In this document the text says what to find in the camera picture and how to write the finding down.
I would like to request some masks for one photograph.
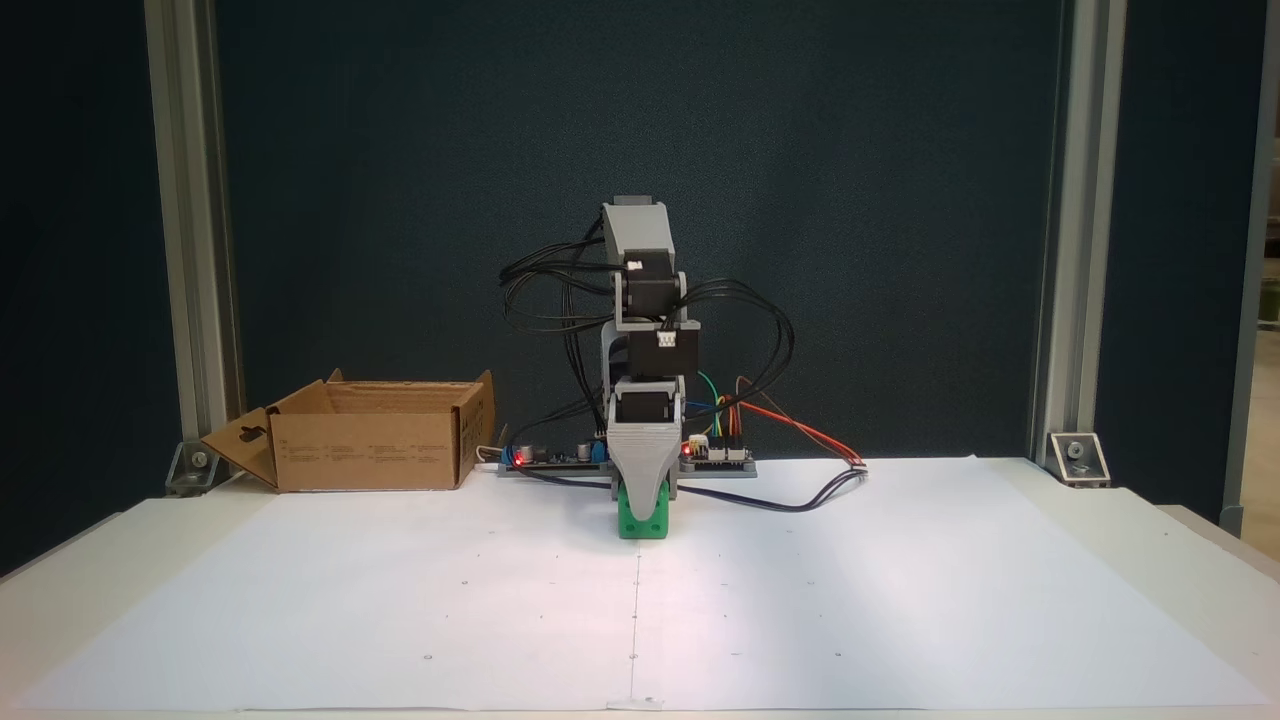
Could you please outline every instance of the white table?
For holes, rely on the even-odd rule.
[[[1248,678],[1280,697],[1280,571],[1234,538],[1180,509],[1157,509],[1125,489],[1073,491],[1016,459],[987,461],[1130,585]],[[154,717],[129,712],[18,711],[15,697],[274,496],[242,479],[201,498],[148,500],[0,584],[0,714],[9,717]],[[1175,519],[1178,515],[1183,521]],[[396,717],[461,716],[394,711]],[[530,717],[562,714],[466,714]],[[618,711],[579,714],[617,717]],[[718,712],[718,716],[746,715]],[[759,712],[753,717],[794,716]],[[841,711],[858,717],[1280,717],[1280,706],[987,712]],[[326,720],[387,717],[379,711],[291,712]]]

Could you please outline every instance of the green block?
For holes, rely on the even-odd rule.
[[[639,539],[662,539],[667,537],[667,505],[671,501],[671,488],[662,483],[658,488],[658,505],[648,520],[636,520],[631,514],[631,501],[627,500],[627,486],[618,486],[618,537]]]

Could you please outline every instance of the cardboard box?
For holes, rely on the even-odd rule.
[[[278,492],[453,489],[493,424],[488,370],[474,383],[347,382],[334,370],[204,439]]]

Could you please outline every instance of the wire bundle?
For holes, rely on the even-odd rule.
[[[525,334],[571,334],[598,328],[613,318],[612,313],[580,315],[573,310],[572,300],[568,301],[566,309],[563,293],[559,315],[532,313],[516,304],[516,300],[529,288],[529,284],[540,277],[558,281],[563,283],[563,288],[566,290],[580,290],[590,295],[612,296],[613,288],[609,284],[594,283],[577,277],[579,273],[612,273],[623,269],[621,265],[611,265],[608,263],[582,261],[582,252],[586,249],[604,243],[604,237],[596,234],[602,225],[603,220],[596,218],[591,223],[591,227],[588,228],[582,240],[548,245],[498,270],[498,287],[507,288],[507,292],[503,295],[502,309],[502,318],[507,320],[507,324],[515,328],[516,332]],[[559,258],[562,252],[573,252],[573,255],[568,259]],[[530,320],[550,320],[554,324],[521,323],[517,322],[517,316]]]
[[[751,382],[748,380],[745,377],[739,375],[737,387],[741,387],[744,382],[751,384]],[[705,497],[713,497],[716,500],[723,500],[726,502],[746,505],[749,507],[773,510],[776,512],[808,512],[809,510],[822,507],[828,500],[835,497],[836,493],[840,492],[840,489],[844,488],[850,482],[860,480],[861,478],[867,477],[867,464],[863,461],[860,455],[854,452],[851,447],[832,438],[831,436],[827,436],[826,433],[818,432],[810,428],[809,425],[795,420],[794,418],[787,415],[786,411],[782,410],[782,407],[777,402],[774,402],[773,398],[769,397],[763,389],[756,388],[756,395],[768,401],[768,404],[772,405],[773,409],[777,410],[777,413],[765,410],[764,407],[753,405],[750,402],[742,402],[741,400],[739,400],[737,406],[735,409],[737,411],[741,411],[741,407],[746,407],[753,413],[758,413],[760,415],[764,415],[765,418],[778,420],[780,423],[785,423],[796,428],[797,430],[808,436],[809,439],[814,441],[818,445],[818,447],[822,447],[823,450],[836,455],[837,457],[847,462],[849,469],[840,471],[840,474],[828,480],[827,484],[824,484],[822,489],[819,489],[818,493],[814,495],[808,502],[803,502],[800,505],[786,505],[782,502],[773,502],[771,500],[760,500],[758,497],[746,497],[732,492],[724,492],[710,488],[689,487],[689,486],[680,486],[680,492],[701,495]],[[737,419],[737,423],[739,423],[737,429],[739,432],[741,432],[741,416]]]
[[[773,350],[769,352],[769,360],[759,373],[758,380],[751,383],[751,387],[746,392],[737,392],[728,400],[721,400],[717,396],[716,407],[696,410],[690,413],[686,419],[704,418],[707,415],[716,415],[718,419],[719,413],[723,410],[764,392],[787,369],[787,365],[791,364],[791,356],[796,346],[795,328],[791,325],[791,319],[787,318],[786,313],[751,290],[746,283],[732,278],[717,278],[689,288],[689,292],[676,301],[675,307],[672,307],[663,322],[663,328],[671,329],[675,327],[678,310],[709,300],[735,300],[768,311],[773,316]]]
[[[502,316],[507,320],[507,324],[517,332],[525,334],[558,334],[563,338],[564,356],[568,359],[570,372],[573,374],[573,382],[577,384],[579,391],[581,391],[582,400],[588,405],[588,410],[590,410],[591,416],[595,420],[596,433],[603,433],[605,429],[604,410],[602,407],[603,397],[599,391],[594,395],[591,393],[590,379],[586,370],[586,361],[582,356],[582,345],[579,338],[579,333],[608,323],[613,318],[613,314],[579,314],[573,302],[573,291],[579,290],[596,296],[613,295],[613,288],[608,284],[591,283],[577,277],[577,273],[609,273],[622,269],[621,265],[582,261],[582,255],[590,247],[604,243],[604,237],[599,234],[602,227],[603,219],[596,218],[595,222],[591,223],[591,227],[586,229],[586,234],[582,236],[582,240],[577,242],[548,245],[525,255],[520,260],[511,263],[498,272],[498,286],[507,288],[507,292],[503,296],[502,311]],[[570,252],[568,259],[562,256],[564,252]],[[529,284],[539,277],[561,282],[559,315],[541,315],[517,306],[516,299],[520,297]],[[524,324],[516,322],[516,316],[535,320],[550,320],[557,324]]]

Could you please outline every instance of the metal bracket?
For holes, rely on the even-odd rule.
[[[1073,488],[1108,488],[1111,470],[1096,433],[1050,433],[1048,470]]]
[[[183,441],[173,452],[165,495],[193,497],[223,484],[232,477],[232,465],[200,441]]]

